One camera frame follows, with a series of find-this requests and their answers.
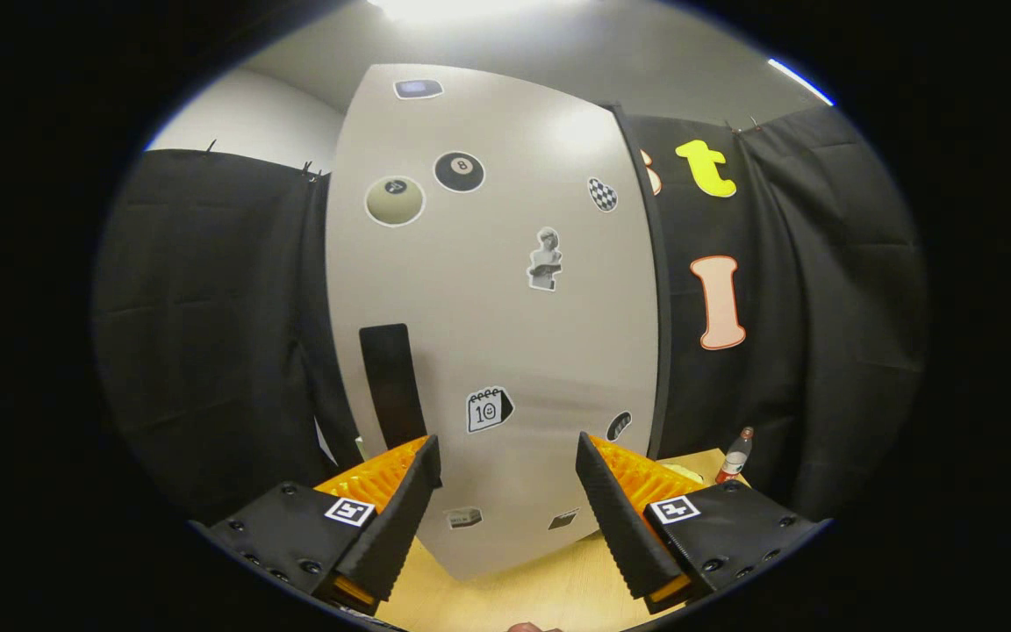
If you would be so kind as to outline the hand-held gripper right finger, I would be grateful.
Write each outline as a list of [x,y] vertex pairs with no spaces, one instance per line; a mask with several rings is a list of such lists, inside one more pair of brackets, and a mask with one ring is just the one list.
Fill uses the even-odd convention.
[[829,528],[742,481],[703,485],[586,432],[575,471],[623,583],[653,614],[746,583]]

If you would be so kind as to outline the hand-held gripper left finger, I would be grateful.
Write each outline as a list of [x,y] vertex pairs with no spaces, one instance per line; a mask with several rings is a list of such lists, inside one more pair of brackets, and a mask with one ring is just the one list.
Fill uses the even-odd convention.
[[373,615],[391,598],[439,487],[439,442],[425,435],[321,485],[282,481],[224,519],[192,527],[273,584]]

